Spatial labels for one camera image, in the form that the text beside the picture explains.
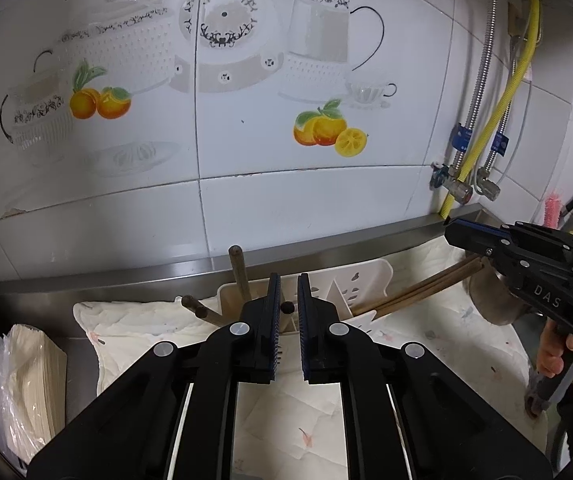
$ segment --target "yellow hose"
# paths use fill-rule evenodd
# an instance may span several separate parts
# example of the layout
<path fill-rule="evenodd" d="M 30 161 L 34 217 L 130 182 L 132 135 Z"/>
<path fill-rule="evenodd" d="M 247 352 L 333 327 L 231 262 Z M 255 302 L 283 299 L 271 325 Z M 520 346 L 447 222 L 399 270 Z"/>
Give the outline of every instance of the yellow hose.
<path fill-rule="evenodd" d="M 533 55 L 535 54 L 535 47 L 537 46 L 537 36 L 538 31 L 540 29 L 540 0 L 531 0 L 531 16 L 530 22 L 528 27 L 528 39 L 526 41 L 526 47 L 524 49 L 524 53 L 522 54 L 522 58 L 515 69 L 515 74 L 511 78 L 511 80 L 506 85 L 506 89 L 504 90 L 504 94 L 502 98 L 497 103 L 495 110 L 493 111 L 492 116 L 489 119 L 489 122 L 484 126 L 484 129 L 480 133 L 479 137 L 473 144 L 473 148 L 469 150 L 467 153 L 466 158 L 464 159 L 464 164 L 461 167 L 460 174 L 457 178 L 460 182 L 464 182 L 466 178 L 471 173 L 471 170 L 474 168 L 477 159 L 484 151 L 484 148 L 489 143 L 490 137 L 495 131 L 495 128 L 499 124 L 502 119 L 502 115 L 508 108 L 508 105 L 513 100 L 517 89 L 519 88 L 524 75 L 526 74 L 526 70 L 528 69 L 528 65 L 531 63 L 533 59 Z M 455 199 L 453 195 L 449 194 L 444 203 L 442 204 L 442 208 L 440 209 L 440 216 L 446 219 L 453 208 L 453 202 Z"/>

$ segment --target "stack of paper napkins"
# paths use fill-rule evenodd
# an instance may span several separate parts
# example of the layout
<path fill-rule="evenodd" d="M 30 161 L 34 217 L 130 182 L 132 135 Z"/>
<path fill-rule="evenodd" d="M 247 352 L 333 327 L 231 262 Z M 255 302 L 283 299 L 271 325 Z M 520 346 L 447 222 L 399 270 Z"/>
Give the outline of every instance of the stack of paper napkins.
<path fill-rule="evenodd" d="M 66 354 L 41 330 L 14 325 L 0 356 L 0 415 L 25 463 L 64 427 L 65 389 Z"/>

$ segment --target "human hand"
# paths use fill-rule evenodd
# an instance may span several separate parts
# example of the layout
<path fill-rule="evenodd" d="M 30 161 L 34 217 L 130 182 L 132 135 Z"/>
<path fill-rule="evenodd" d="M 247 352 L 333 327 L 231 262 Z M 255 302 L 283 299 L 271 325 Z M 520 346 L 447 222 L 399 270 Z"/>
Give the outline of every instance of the human hand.
<path fill-rule="evenodd" d="M 573 335 L 566 337 L 555 332 L 556 323 L 549 319 L 540 336 L 537 352 L 537 371 L 552 379 L 564 369 L 564 346 L 573 351 Z"/>

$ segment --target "white plastic basket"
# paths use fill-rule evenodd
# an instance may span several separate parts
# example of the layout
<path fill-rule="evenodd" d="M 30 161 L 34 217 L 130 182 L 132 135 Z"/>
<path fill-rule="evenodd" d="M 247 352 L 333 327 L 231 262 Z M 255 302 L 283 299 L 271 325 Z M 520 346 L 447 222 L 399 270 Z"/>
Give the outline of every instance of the white plastic basket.
<path fill-rule="evenodd" d="M 293 301 L 296 306 L 299 275 L 282 276 L 284 301 Z M 308 275 L 313 296 L 333 303 L 339 318 L 345 320 L 353 317 L 349 309 L 351 306 L 386 297 L 386 288 L 393 277 L 393 267 L 386 260 L 379 258 L 342 267 L 313 270 L 308 272 Z M 266 296 L 268 278 L 249 282 L 249 288 L 252 298 Z M 224 317 L 237 319 L 240 316 L 243 302 L 235 283 L 226 283 L 217 290 L 217 302 Z"/>

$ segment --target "orange fruit illustration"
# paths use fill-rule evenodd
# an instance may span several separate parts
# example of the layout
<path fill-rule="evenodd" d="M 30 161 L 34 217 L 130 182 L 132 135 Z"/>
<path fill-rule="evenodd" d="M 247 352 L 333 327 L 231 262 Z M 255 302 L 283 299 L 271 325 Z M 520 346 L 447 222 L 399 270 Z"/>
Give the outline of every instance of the orange fruit illustration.
<path fill-rule="evenodd" d="M 71 96 L 69 108 L 76 119 L 88 119 L 95 113 L 97 101 L 89 90 L 79 90 Z"/>
<path fill-rule="evenodd" d="M 321 146 L 332 146 L 337 136 L 346 130 L 346 121 L 320 116 L 313 124 L 313 138 Z"/>
<path fill-rule="evenodd" d="M 303 129 L 297 127 L 297 124 L 293 127 L 293 136 L 295 140 L 303 146 L 315 146 L 317 144 L 313 136 L 313 128 L 319 117 L 314 117 L 304 123 Z"/>
<path fill-rule="evenodd" d="M 335 151 L 342 156 L 356 156 L 366 146 L 366 134 L 358 128 L 347 128 L 337 136 Z"/>
<path fill-rule="evenodd" d="M 122 117 L 131 107 L 131 94 L 123 88 L 105 88 L 98 100 L 98 113 L 105 119 Z"/>

